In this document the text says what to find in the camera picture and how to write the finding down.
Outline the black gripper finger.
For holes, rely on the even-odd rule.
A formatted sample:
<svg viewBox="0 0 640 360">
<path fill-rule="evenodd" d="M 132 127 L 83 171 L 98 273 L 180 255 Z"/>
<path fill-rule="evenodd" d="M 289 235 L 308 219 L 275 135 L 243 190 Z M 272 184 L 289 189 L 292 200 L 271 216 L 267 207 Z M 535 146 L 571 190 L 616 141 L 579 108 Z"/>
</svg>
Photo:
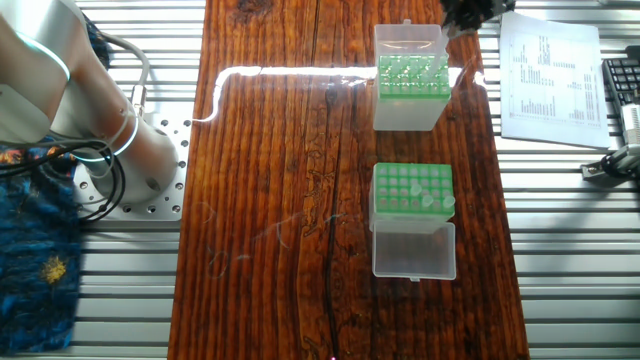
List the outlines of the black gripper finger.
<svg viewBox="0 0 640 360">
<path fill-rule="evenodd" d="M 480 0 L 481 23 L 485 23 L 495 17 L 509 11 L 513 11 L 516 0 Z"/>
<path fill-rule="evenodd" d="M 443 30 L 449 39 L 473 33 L 481 27 L 481 5 L 477 0 L 442 0 Z"/>
</svg>

